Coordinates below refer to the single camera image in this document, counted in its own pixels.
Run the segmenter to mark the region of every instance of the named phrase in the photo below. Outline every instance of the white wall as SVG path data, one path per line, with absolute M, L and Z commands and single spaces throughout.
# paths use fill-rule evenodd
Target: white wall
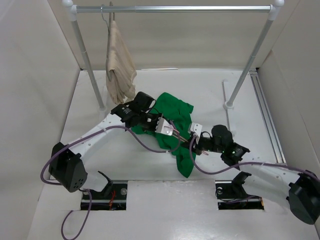
M 320 1 L 301 0 L 259 76 L 286 161 L 320 177 Z M 317 222 L 320 232 L 320 220 Z
M 0 233 L 23 240 L 78 64 L 46 0 L 0 1 Z
M 61 0 L 48 0 L 72 51 L 85 68 Z M 270 5 L 274 0 L 114 0 L 115 6 Z M 299 0 L 287 0 L 254 65 L 260 67 Z M 74 0 L 79 6 L 109 1 Z M 105 69 L 107 26 L 100 13 L 80 13 L 78 23 L 94 69 Z M 242 68 L 267 19 L 267 13 L 116 13 L 115 20 L 136 67 Z

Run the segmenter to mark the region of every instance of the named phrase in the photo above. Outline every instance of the white panel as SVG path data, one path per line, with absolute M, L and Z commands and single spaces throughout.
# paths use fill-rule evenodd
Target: white panel
M 81 53 L 60 0 L 48 0 L 80 66 Z M 116 0 L 115 6 L 270 5 L 274 0 Z M 259 67 L 299 0 L 287 0 L 256 57 Z M 74 0 L 79 6 L 109 1 Z M 77 15 L 94 69 L 105 69 L 107 26 L 100 13 Z M 115 19 L 138 69 L 243 68 L 262 30 L 267 13 L 116 13 Z
M 302 0 L 273 52 L 320 158 L 320 1 Z
M 63 187 L 57 194 L 66 199 Z M 218 210 L 213 180 L 129 181 L 125 211 L 91 211 L 77 240 L 318 240 L 312 225 L 264 200 L 265 210 Z M 68 211 L 37 208 L 28 240 L 61 239 Z M 73 212 L 64 228 L 71 239 L 86 211 Z
M 320 1 L 301 0 L 259 70 L 289 165 L 320 176 Z
M 0 2 L 0 238 L 22 240 L 79 67 L 47 1 Z

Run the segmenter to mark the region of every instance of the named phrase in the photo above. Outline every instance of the metal clothes rack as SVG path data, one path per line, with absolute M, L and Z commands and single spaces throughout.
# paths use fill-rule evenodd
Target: metal clothes rack
M 103 7 L 104 5 L 101 6 L 101 16 L 103 21 L 105 21 L 107 27 L 108 27 L 108 42 L 107 42 L 107 47 L 106 47 L 106 60 L 105 60 L 105 65 L 108 66 L 108 61 L 109 61 L 109 52 L 110 52 L 110 35 L 111 35 L 111 22 L 116 19 L 115 13 L 114 12 L 109 12 L 109 25 L 108 22 L 104 18 L 104 12 L 103 12 Z M 106 76 L 109 81 L 111 81 L 111 75 L 109 74 L 108 71 L 106 71 Z
M 113 6 L 112 2 L 110 6 L 78 6 L 73 3 L 72 0 L 62 0 L 62 4 L 66 9 L 68 14 L 69 20 L 71 21 L 74 34 L 76 36 L 78 45 L 81 50 L 81 54 L 83 57 L 83 61 L 85 67 L 88 71 L 88 75 L 91 80 L 91 84 L 97 98 L 99 107 L 101 111 L 104 111 L 106 108 L 104 106 L 102 97 L 100 95 L 100 91 L 95 79 L 94 72 L 92 70 L 92 66 L 88 57 L 88 53 L 79 29 L 78 21 L 77 21 L 77 14 L 80 13 L 110 13 L 109 14 L 109 23 L 112 20 L 111 13 L 113 13 L 113 19 L 115 18 L 114 13 L 188 13 L 188 12 L 213 12 L 213 13 L 268 13 L 268 18 L 264 24 L 264 27 L 256 41 L 256 44 L 250 54 L 246 65 L 239 77 L 239 80 L 232 92 L 229 93 L 229 83 L 228 81 L 223 81 L 223 89 L 224 89 L 224 96 L 225 96 L 225 103 L 223 105 L 224 109 L 227 112 L 228 117 L 228 125 L 230 131 L 235 134 L 235 126 L 233 124 L 233 109 L 234 109 L 234 101 L 235 98 L 246 78 L 246 75 L 249 72 L 249 69 L 254 62 L 256 55 L 266 38 L 266 35 L 274 22 L 277 18 L 277 15 L 281 9 L 281 7 L 285 4 L 284 0 L 274 0 L 274 3 L 271 5 L 266 6 Z M 108 41 L 108 48 L 107 54 L 109 54 L 110 44 Z

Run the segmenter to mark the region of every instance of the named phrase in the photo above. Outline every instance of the green cloth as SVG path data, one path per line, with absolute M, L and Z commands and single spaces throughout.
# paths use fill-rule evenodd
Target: green cloth
M 185 139 L 190 138 L 188 133 L 189 126 L 191 124 L 190 114 L 192 113 L 194 106 L 177 99 L 167 92 L 162 93 L 156 100 L 154 108 L 162 113 L 166 119 L 172 120 L 180 135 Z M 155 109 L 152 109 L 151 113 L 157 113 Z M 162 149 L 174 149 L 179 140 L 173 136 L 166 136 L 160 133 L 143 131 L 140 126 L 132 128 L 136 134 L 149 134 L 154 136 L 160 148 Z M 185 147 L 179 147 L 176 151 L 172 152 L 172 155 L 176 156 L 176 166 L 179 172 L 186 178 L 188 178 L 194 167 L 192 160 L 190 159 L 189 149 Z

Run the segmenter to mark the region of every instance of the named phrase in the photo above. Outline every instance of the metal rod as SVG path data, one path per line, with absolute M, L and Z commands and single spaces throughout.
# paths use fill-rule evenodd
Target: metal rod
M 110 28 L 108 28 L 108 42 L 107 42 L 107 46 L 106 46 L 106 60 L 105 60 L 105 74 L 109 80 L 109 82 L 111 82 L 111 74 L 109 72 L 109 69 L 108 69 L 108 62 L 109 62 L 109 51 L 110 51 L 110 39 L 111 39 L 111 22 L 112 20 L 115 20 L 115 13 L 112 13 L 110 12 L 109 13 L 109 25 L 110 25 Z
M 77 13 L 185 13 L 185 12 L 255 12 L 269 13 L 267 6 L 76 6 Z
M 273 22 L 274 22 L 273 20 L 269 20 L 269 19 L 265 22 L 264 27 L 263 27 L 263 29 L 262 29 L 262 31 L 260 33 L 260 36 L 259 36 L 258 40 L 256 41 L 256 44 L 255 44 L 255 46 L 253 48 L 253 51 L 252 51 L 252 53 L 251 53 L 246 65 L 245 65 L 245 68 L 243 69 L 243 71 L 242 71 L 242 73 L 241 73 L 241 75 L 239 77 L 239 80 L 236 83 L 236 86 L 235 86 L 235 88 L 234 88 L 234 90 L 233 90 L 233 92 L 231 94 L 230 99 L 226 103 L 227 107 L 230 108 L 230 107 L 233 106 L 234 100 L 235 100 L 235 98 L 236 98 L 236 96 L 237 96 L 237 94 L 238 94 L 238 92 L 239 92 L 239 90 L 241 88 L 241 85 L 244 83 L 244 80 L 245 80 L 245 78 L 247 76 L 247 73 L 250 70 L 250 68 L 252 66 L 252 63 L 254 62 L 254 60 L 256 58 L 256 55 L 257 55 L 262 43 L 264 42 L 264 39 L 266 38 L 266 35 L 267 35 L 267 33 L 268 33 L 268 31 L 269 31 L 269 29 L 270 29 L 270 27 L 271 27 Z
M 91 84 L 92 84 L 92 87 L 93 87 L 94 94 L 95 94 L 96 99 L 97 99 L 97 101 L 99 103 L 99 107 L 100 107 L 100 109 L 104 109 L 105 105 L 104 105 L 104 102 L 103 102 L 102 97 L 100 95 L 100 91 L 99 91 L 99 88 L 98 88 L 98 85 L 97 85 L 97 81 L 96 81 L 94 72 L 93 72 L 92 67 L 91 67 L 91 63 L 90 63 L 89 56 L 88 56 L 88 53 L 87 53 L 87 50 L 86 50 L 86 47 L 85 47 L 84 40 L 82 39 L 82 36 L 81 36 L 81 32 L 80 32 L 80 29 L 79 29 L 78 21 L 71 21 L 71 24 L 72 24 L 72 28 L 74 30 L 74 34 L 75 34 L 76 40 L 77 40 L 78 45 L 79 45 L 80 50 L 81 50 L 81 54 L 82 54 L 82 58 L 83 58 L 86 70 L 88 71 L 88 75 L 89 75 L 90 80 L 91 80 Z

